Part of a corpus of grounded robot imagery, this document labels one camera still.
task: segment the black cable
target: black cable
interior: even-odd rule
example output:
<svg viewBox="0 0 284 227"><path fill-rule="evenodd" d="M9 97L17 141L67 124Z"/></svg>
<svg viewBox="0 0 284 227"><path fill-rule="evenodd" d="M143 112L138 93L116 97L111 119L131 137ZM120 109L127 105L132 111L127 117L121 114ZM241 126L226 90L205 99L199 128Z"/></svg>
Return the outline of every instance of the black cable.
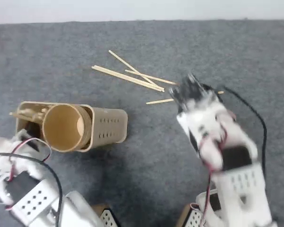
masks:
<svg viewBox="0 0 284 227"><path fill-rule="evenodd" d="M266 141L267 141L267 127L265 124L265 121L261 117L261 115L245 100L243 99L237 92L231 90L230 88L223 86L223 88L228 91L229 93L236 96L242 103L244 103L247 107L250 108L250 110L258 117L258 119L261 121L263 126L263 143L262 143L262 170L264 179L266 179Z"/></svg>
<svg viewBox="0 0 284 227"><path fill-rule="evenodd" d="M55 180L57 182L58 190L59 190L59 202L58 202L58 209L57 209L56 222L55 222L55 227L59 227L59 219L60 219L60 213L61 213L63 193L62 193L62 186L61 186L59 177L57 176L55 171L48 164L40 161L39 159L33 158L33 157L27 157L27 156L23 156L23 155L10 154L10 153L0 153L0 156L19 157L19 158L22 158L22 159L27 159L27 160L36 162L36 163L44 166L45 168L47 168L49 170L49 172L51 172L51 174L53 175L53 177L55 178Z"/></svg>

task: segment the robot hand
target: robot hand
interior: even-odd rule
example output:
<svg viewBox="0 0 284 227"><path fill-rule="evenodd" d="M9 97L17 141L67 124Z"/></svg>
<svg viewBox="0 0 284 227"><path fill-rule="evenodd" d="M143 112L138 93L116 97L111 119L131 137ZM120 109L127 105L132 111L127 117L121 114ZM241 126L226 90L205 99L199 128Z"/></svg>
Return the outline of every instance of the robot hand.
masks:
<svg viewBox="0 0 284 227"><path fill-rule="evenodd" d="M0 153L20 154L41 160L40 153L27 143L24 144L20 140L22 137L29 137L25 130L20 131L12 140L0 137ZM11 196L6 193L6 186L15 175L24 171L34 179L41 180L43 178L43 171L34 162L22 158L0 156L0 203L7 206L14 204Z"/></svg>
<svg viewBox="0 0 284 227"><path fill-rule="evenodd" d="M171 88L170 93L179 106L178 122L198 157L211 171L223 169L222 151L227 148L243 146L251 160L257 158L255 143L210 87L189 75L180 86Z"/></svg>

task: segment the perforated container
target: perforated container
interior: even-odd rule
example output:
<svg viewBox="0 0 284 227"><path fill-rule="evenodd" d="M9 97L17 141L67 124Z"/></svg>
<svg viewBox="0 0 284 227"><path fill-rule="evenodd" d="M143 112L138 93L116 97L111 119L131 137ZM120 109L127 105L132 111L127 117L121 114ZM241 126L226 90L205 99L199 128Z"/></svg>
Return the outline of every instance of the perforated container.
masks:
<svg viewBox="0 0 284 227"><path fill-rule="evenodd" d="M50 109L54 105L66 103L44 103L44 102L30 102L24 101L19 106L17 111L23 109L32 109L36 112L41 112L42 109ZM122 143L127 136L127 122L128 116L124 110L121 109L104 109L91 107L89 105L78 105L84 108L91 119L90 140L87 144L77 151L86 152L91 148L112 144ZM27 121L16 119L16 132L25 128ZM41 139L44 140L44 135L41 130Z"/></svg>

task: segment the gray carpet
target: gray carpet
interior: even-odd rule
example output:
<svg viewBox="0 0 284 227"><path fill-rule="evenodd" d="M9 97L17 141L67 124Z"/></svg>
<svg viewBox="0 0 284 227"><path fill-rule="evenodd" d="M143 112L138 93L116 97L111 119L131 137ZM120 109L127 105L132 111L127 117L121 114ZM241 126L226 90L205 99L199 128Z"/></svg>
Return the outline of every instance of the gray carpet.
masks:
<svg viewBox="0 0 284 227"><path fill-rule="evenodd" d="M65 193L107 202L123 227L173 227L205 191L207 171L176 122L174 103L146 105L168 93L95 72L126 67L180 81L226 84L263 115L268 127L267 193L284 227L284 21L136 21L0 26L0 135L12 137L9 112L23 100L71 102L128 112L128 138L88 153L54 153L49 164ZM226 106L261 146L262 127L231 95ZM0 227L17 224L0 206Z"/></svg>

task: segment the round opening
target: round opening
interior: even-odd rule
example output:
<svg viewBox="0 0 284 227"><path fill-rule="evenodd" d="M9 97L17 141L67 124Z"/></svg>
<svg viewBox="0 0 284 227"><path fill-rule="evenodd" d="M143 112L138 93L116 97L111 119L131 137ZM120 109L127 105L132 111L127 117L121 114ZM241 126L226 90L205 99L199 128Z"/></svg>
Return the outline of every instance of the round opening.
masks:
<svg viewBox="0 0 284 227"><path fill-rule="evenodd" d="M45 140L56 150L74 149L84 132L83 119L77 109L71 105L53 106L43 121Z"/></svg>

